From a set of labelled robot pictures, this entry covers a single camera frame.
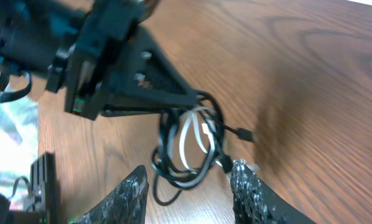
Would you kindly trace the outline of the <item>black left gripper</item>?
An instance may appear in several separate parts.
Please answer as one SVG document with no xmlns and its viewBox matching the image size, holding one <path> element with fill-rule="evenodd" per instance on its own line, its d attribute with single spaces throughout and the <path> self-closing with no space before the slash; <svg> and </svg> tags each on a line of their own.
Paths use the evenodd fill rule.
<svg viewBox="0 0 372 224">
<path fill-rule="evenodd" d="M 95 1 L 81 18 L 72 19 L 76 31 L 67 31 L 61 39 L 46 86 L 52 93 L 66 89 L 65 112 L 94 120 L 100 113 L 108 118 L 135 116 L 197 104 L 197 91 L 149 31 L 138 27 L 145 12 L 144 1 Z M 113 63 L 111 87 L 123 97 L 109 101 Z"/>
</svg>

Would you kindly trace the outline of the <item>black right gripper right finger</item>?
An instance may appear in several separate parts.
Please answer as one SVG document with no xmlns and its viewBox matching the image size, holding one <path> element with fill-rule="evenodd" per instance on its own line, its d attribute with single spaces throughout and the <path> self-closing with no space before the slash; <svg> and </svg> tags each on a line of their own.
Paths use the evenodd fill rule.
<svg viewBox="0 0 372 224">
<path fill-rule="evenodd" d="M 305 224 L 314 221 L 281 198 L 250 169 L 235 160 L 230 177 L 236 224 Z"/>
</svg>

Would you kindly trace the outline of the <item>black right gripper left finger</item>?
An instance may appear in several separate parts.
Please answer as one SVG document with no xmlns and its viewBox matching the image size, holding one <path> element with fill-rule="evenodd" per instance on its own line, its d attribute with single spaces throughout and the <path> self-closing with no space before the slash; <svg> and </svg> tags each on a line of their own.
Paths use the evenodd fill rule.
<svg viewBox="0 0 372 224">
<path fill-rule="evenodd" d="M 137 166 L 76 224 L 144 224 L 149 183 L 144 165 Z"/>
</svg>

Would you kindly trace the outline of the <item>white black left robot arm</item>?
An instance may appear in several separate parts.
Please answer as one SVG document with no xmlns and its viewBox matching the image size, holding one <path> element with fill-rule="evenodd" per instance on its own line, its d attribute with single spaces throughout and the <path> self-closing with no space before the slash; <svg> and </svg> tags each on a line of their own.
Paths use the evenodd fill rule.
<svg viewBox="0 0 372 224">
<path fill-rule="evenodd" d="M 90 120 L 186 110 L 194 90 L 143 26 L 157 1 L 95 1 L 76 10 L 58 1 L 0 1 L 0 103 L 27 96 L 7 91 L 9 77 L 65 89 L 67 113 Z"/>
</svg>

